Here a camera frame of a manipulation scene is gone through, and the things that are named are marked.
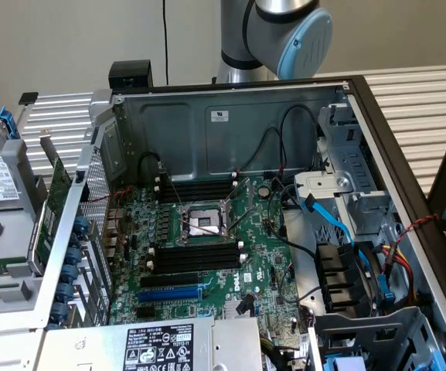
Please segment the blue expansion slot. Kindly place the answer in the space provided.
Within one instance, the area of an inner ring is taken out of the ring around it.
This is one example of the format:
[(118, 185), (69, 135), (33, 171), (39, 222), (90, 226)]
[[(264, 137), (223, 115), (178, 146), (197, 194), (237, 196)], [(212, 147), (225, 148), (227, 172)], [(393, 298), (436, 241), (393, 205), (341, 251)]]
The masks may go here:
[(138, 294), (141, 303), (157, 301), (182, 301), (199, 299), (202, 290), (197, 286), (186, 286), (179, 288), (166, 288), (155, 291), (142, 291)]

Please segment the blue card retention clip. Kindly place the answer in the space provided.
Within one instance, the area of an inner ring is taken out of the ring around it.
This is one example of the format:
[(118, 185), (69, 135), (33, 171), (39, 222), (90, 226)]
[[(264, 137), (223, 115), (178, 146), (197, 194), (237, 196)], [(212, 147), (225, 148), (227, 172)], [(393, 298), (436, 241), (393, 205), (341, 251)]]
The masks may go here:
[(68, 319), (69, 307), (65, 303), (53, 302), (49, 313), (49, 321), (54, 324), (62, 324)]
[(64, 257), (64, 263), (77, 266), (82, 259), (82, 252), (79, 247), (68, 247)]
[(85, 216), (76, 216), (73, 221), (73, 232), (77, 235), (88, 235), (90, 232), (89, 220)]
[(60, 282), (65, 284), (72, 284), (78, 277), (79, 271), (76, 266), (72, 264), (64, 264), (60, 271)]
[(56, 301), (67, 304), (74, 295), (74, 287), (68, 283), (58, 283), (56, 286)]

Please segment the dark grey drive cage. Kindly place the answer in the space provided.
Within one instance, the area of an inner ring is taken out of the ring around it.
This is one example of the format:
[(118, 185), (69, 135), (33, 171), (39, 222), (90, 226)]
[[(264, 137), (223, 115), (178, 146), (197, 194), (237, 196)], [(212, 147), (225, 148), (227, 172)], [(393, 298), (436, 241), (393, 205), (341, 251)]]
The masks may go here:
[(366, 371), (446, 371), (443, 352), (417, 307), (378, 317), (322, 315), (309, 333), (316, 371), (323, 371), (328, 357), (345, 356), (361, 356)]

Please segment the green Dell motherboard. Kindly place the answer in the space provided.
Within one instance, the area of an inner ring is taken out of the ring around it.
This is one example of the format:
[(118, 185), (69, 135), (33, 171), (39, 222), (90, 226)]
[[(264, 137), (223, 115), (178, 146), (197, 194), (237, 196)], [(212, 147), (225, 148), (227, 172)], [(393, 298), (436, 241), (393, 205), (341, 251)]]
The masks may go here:
[[(266, 186), (268, 197), (261, 197), (258, 189)], [(202, 290), (199, 299), (141, 303), (138, 294), (166, 288), (141, 288), (140, 279), (154, 274), (148, 249), (151, 247), (181, 246), (174, 242), (179, 226), (179, 203), (161, 204), (154, 196), (154, 187), (133, 188), (121, 206), (111, 204), (107, 217), (108, 257), (114, 279), (111, 313), (112, 325), (135, 322), (185, 318), (223, 318), (226, 301), (242, 300), (252, 294), (254, 316), (270, 315), (273, 323), (295, 314), (290, 300), (296, 294), (291, 265), (293, 249), (288, 242), (284, 212), (292, 209), (293, 184), (267, 176), (234, 179), (233, 190), (224, 201), (232, 206), (230, 231), (242, 250), (241, 267), (197, 273)], [(136, 308), (153, 305), (156, 317), (139, 320)]]

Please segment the green graphics card metal bracket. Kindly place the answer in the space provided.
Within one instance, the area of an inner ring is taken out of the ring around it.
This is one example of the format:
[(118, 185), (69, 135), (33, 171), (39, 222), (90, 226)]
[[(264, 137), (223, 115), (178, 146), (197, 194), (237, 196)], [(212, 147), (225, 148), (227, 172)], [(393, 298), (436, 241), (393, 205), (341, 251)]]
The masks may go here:
[(47, 196), (32, 230), (27, 261), (31, 272), (37, 277), (42, 277), (63, 214), (71, 179), (51, 140), (50, 132), (41, 131), (39, 142), (53, 167), (53, 174), (47, 188)]

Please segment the black fan shroud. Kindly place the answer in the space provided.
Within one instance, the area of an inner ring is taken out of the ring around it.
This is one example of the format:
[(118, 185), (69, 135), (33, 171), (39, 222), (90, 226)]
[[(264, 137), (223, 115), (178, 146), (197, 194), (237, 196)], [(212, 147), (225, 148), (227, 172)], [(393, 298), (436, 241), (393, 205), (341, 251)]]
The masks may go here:
[(381, 304), (380, 262), (370, 241), (317, 245), (315, 266), (325, 310), (347, 318), (385, 315)]

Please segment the blue plastic disk rail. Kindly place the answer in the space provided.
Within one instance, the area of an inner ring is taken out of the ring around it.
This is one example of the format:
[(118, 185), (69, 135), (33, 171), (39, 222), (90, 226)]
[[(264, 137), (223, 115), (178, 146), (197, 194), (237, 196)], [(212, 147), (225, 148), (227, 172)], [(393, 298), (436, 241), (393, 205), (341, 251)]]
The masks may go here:
[(5, 123), (10, 139), (20, 139), (17, 124), (10, 111), (5, 106), (2, 106), (0, 110), (0, 119)]

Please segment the black box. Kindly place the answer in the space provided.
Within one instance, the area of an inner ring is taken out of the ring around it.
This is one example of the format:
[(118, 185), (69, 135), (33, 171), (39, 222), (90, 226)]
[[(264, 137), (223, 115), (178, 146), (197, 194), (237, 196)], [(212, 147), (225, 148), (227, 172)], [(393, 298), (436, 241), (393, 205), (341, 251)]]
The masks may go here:
[(108, 82), (111, 89), (153, 87), (151, 60), (113, 62)]

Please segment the grey metal disk bay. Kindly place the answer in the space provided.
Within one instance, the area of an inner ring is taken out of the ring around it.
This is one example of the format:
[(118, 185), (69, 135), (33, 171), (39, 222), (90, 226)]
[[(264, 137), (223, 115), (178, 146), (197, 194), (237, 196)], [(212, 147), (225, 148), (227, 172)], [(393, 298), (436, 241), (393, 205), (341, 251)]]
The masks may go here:
[(294, 177), (300, 199), (313, 195), (318, 203), (358, 241), (372, 238), (389, 244), (402, 232), (399, 214), (348, 104), (330, 104), (318, 116), (321, 168)]

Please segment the silver chipset heatsink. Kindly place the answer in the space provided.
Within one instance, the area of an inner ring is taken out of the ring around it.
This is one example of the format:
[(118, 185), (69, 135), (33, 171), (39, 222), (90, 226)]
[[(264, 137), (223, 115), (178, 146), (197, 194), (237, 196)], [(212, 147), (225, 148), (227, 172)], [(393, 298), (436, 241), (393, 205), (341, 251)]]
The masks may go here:
[(241, 300), (226, 301), (223, 306), (223, 318), (235, 319), (235, 318), (251, 318), (254, 313), (251, 310), (247, 310), (243, 314), (237, 312), (237, 307), (241, 303)]

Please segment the blue plastic drive bracket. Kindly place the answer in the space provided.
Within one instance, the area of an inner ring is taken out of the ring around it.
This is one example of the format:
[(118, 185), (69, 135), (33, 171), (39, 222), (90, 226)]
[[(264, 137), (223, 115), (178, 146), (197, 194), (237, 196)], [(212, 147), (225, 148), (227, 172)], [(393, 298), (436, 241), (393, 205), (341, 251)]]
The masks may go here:
[(366, 371), (366, 366), (361, 356), (328, 357), (323, 371)]

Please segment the open grey PC case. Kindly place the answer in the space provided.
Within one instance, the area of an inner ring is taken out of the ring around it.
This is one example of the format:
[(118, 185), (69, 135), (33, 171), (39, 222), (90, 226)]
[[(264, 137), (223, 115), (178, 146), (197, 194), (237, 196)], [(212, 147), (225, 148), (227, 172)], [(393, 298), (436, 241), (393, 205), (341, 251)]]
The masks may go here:
[[(267, 176), (288, 179), (293, 184), (294, 207), (284, 212), (284, 222), (293, 249), (291, 265), (297, 292), (290, 302), (295, 314), (276, 324), (270, 315), (251, 317), (257, 321), (263, 371), (316, 371), (311, 359), (309, 329), (318, 316), (336, 314), (325, 310), (318, 281), (315, 258), (320, 243), (354, 246), (356, 242), (372, 242), (380, 274), (386, 275), (396, 296), (395, 302), (384, 308), (385, 315), (403, 308), (419, 308), (446, 360), (446, 236), (439, 228), (439, 220), (411, 230), (398, 246), (395, 241), (374, 243), (372, 238), (358, 241), (313, 195), (300, 199), (294, 177), (322, 167), (317, 149), (315, 167), (308, 169), (312, 160), (312, 122), (302, 109), (293, 110), (284, 123), (288, 163), (282, 176), (278, 173), (278, 137), (274, 132), (267, 135), (253, 163), (242, 172), (237, 171), (252, 155), (264, 131), (269, 127), (279, 128), (290, 106), (305, 104), (318, 118), (323, 107), (348, 104), (363, 126), (366, 142), (399, 214), (402, 232), (415, 220), (434, 214), (386, 119), (361, 79), (189, 88), (169, 93), (113, 91), (105, 97), (106, 104), (92, 116), (94, 123), (80, 163), (68, 167), (64, 155), (56, 149), (71, 186), (46, 265), (48, 272), (56, 274), (55, 287), (49, 290), (50, 309), (56, 301), (56, 286), (61, 283), (60, 271), (67, 248), (79, 247), (82, 259), (76, 266), (78, 277), (72, 283), (73, 298), (67, 303), (68, 319), (59, 325), (48, 319), (39, 357), (48, 332), (112, 325), (108, 319), (114, 279), (105, 243), (110, 207), (85, 206), (79, 202), (127, 186), (136, 189), (155, 186), (154, 177), (165, 174), (164, 163), (175, 182)], [(88, 235), (73, 232), (76, 216), (89, 220)]]

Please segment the CPU socket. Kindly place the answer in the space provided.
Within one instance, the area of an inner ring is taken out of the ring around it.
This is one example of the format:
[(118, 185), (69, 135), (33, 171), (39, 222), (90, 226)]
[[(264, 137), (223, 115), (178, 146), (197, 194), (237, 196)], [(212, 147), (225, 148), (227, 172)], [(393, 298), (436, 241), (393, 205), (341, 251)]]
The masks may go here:
[[(230, 231), (232, 222), (232, 206), (224, 201), (187, 203), (177, 210), (177, 222), (179, 226), (175, 229), (174, 242), (182, 246), (200, 245), (209, 243), (229, 243), (235, 240), (234, 234)], [(201, 230), (183, 224), (179, 219), (205, 227), (215, 232), (222, 233), (223, 236), (215, 236)]]

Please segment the grey power supply with label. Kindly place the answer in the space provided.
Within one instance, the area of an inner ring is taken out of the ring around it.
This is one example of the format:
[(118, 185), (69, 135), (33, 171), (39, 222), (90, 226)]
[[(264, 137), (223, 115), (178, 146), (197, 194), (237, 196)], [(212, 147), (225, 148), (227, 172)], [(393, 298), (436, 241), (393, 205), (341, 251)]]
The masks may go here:
[(53, 330), (38, 371), (263, 371), (254, 318)]

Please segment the long black expansion slot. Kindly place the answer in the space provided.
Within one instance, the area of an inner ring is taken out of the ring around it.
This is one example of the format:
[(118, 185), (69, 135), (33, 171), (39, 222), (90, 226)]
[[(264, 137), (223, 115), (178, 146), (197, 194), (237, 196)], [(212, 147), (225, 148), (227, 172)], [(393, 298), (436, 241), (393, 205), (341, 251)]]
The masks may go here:
[(175, 286), (197, 285), (197, 273), (150, 275), (140, 279), (141, 288), (166, 288)]

